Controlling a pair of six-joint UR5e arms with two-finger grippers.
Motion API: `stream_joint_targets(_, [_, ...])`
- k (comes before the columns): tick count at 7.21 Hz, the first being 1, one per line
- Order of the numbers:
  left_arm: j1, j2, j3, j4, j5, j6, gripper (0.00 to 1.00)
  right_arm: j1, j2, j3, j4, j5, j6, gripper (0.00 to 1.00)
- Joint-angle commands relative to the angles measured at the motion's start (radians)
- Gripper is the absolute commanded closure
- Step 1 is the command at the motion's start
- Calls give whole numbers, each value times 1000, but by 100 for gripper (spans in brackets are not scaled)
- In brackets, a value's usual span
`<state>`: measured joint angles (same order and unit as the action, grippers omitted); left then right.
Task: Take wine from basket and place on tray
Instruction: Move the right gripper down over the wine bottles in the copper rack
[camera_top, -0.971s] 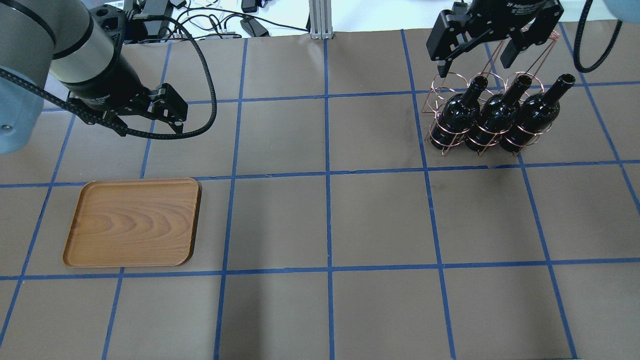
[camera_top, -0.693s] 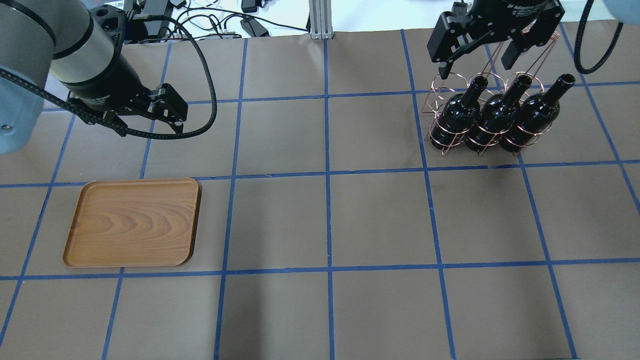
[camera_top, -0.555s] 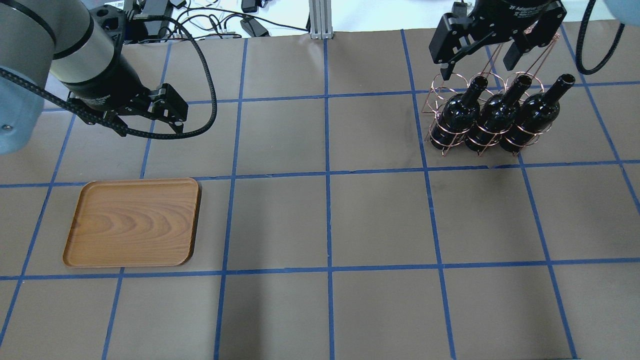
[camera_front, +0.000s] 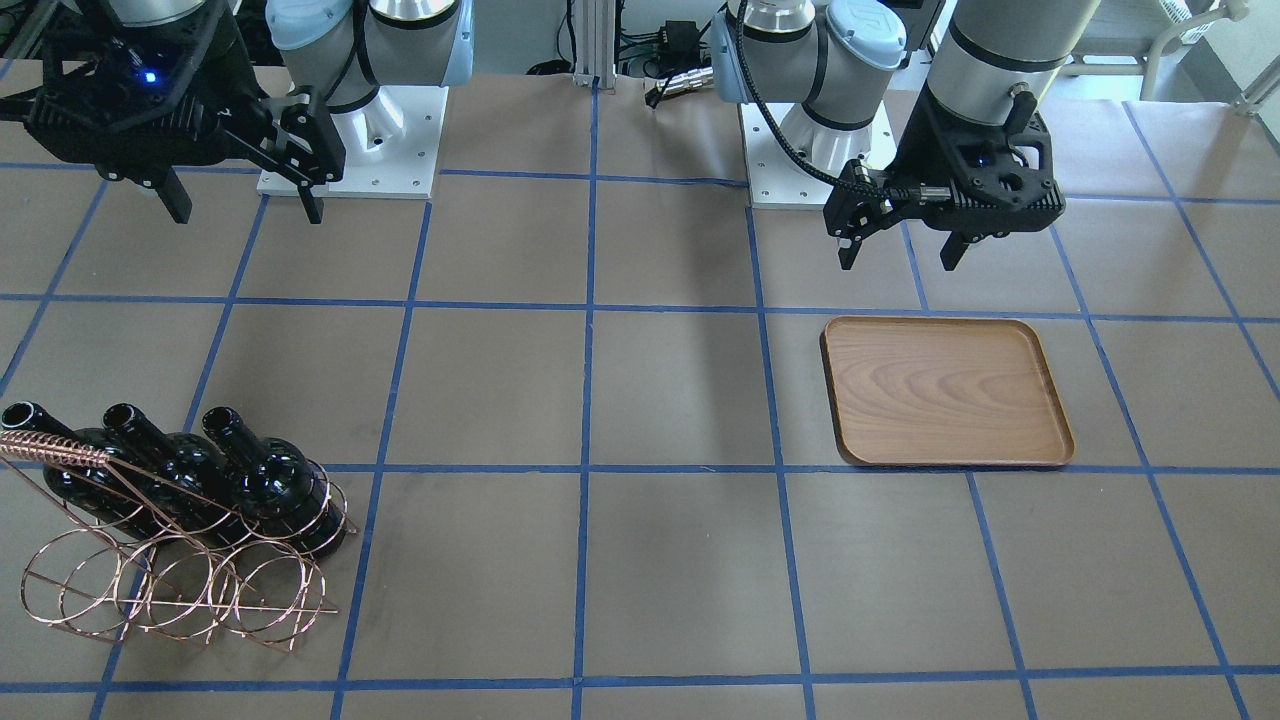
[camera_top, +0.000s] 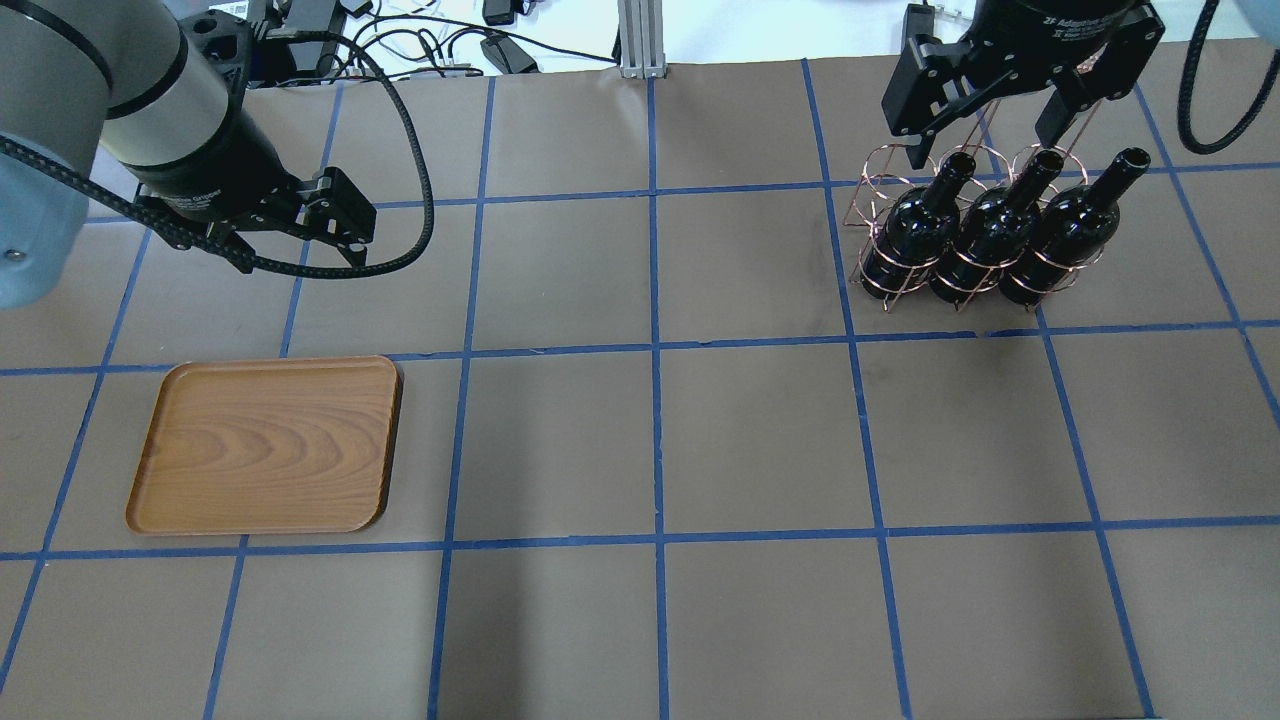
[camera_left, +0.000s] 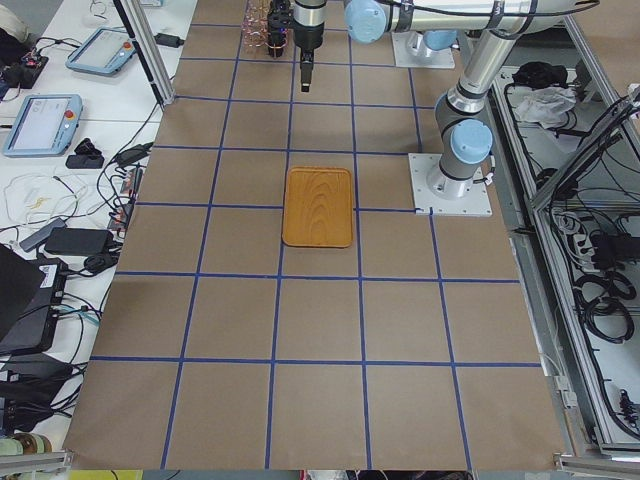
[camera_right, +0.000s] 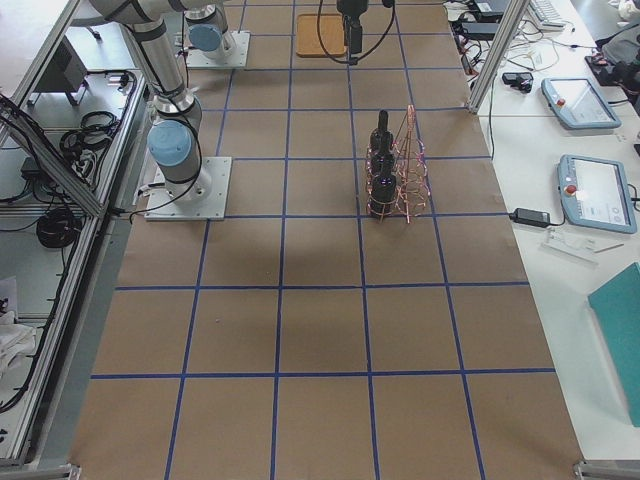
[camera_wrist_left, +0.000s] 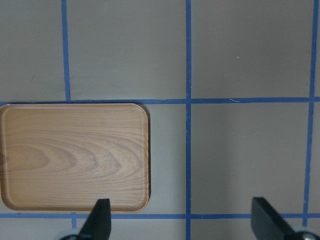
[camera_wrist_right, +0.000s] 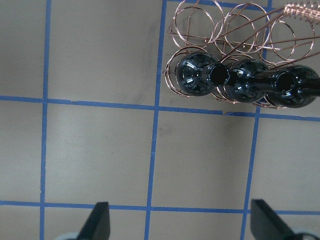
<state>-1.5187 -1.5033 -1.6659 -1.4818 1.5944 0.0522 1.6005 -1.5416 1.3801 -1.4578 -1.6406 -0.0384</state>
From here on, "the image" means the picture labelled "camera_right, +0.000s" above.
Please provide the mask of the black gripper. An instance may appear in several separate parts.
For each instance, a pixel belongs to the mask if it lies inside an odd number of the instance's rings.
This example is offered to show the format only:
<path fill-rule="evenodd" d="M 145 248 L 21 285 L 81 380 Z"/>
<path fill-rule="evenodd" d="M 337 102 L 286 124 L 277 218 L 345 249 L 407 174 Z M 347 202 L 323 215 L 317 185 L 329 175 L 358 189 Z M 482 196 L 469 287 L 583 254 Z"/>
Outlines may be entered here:
<path fill-rule="evenodd" d="M 367 0 L 337 0 L 337 11 L 342 15 L 343 23 L 348 32 L 348 47 L 350 53 L 362 52 L 363 32 L 360 17 L 368 10 Z"/>

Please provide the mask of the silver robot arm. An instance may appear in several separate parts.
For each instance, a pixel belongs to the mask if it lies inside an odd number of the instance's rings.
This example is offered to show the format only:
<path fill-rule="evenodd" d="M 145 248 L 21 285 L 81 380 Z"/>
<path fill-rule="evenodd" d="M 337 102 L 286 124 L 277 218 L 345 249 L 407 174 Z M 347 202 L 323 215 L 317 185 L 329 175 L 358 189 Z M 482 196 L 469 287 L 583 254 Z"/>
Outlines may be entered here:
<path fill-rule="evenodd" d="M 296 55 L 301 58 L 328 58 L 337 63 L 357 64 L 363 53 L 361 16 L 368 1 L 337 1 L 336 13 L 325 14 L 320 1 L 314 14 L 300 14 L 296 20 Z M 228 27 L 222 6 L 214 6 L 210 14 L 197 19 L 196 12 L 186 16 L 191 47 L 212 55 L 230 49 Z"/>
<path fill-rule="evenodd" d="M 201 107 L 186 87 L 162 15 L 202 10 L 205 1 L 93 1 L 105 20 L 124 29 L 130 53 L 154 93 L 157 118 L 147 148 L 160 168 L 168 194 L 193 201 L 210 188 L 198 147 Z"/>

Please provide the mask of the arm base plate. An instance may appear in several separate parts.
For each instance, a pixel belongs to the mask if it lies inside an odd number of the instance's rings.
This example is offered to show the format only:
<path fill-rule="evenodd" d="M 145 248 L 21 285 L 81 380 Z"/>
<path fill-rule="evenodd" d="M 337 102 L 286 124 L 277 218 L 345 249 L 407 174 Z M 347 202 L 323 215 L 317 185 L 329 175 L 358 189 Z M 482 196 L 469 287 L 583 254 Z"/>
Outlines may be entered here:
<path fill-rule="evenodd" d="M 205 157 L 199 177 L 193 186 L 189 182 L 177 185 L 165 181 L 159 167 L 155 182 L 163 186 L 153 189 L 148 197 L 144 217 L 149 221 L 199 221 L 225 218 L 231 157 Z"/>
<path fill-rule="evenodd" d="M 244 69 L 247 64 L 251 34 L 249 31 L 215 28 L 191 29 L 187 66 L 191 69 Z"/>

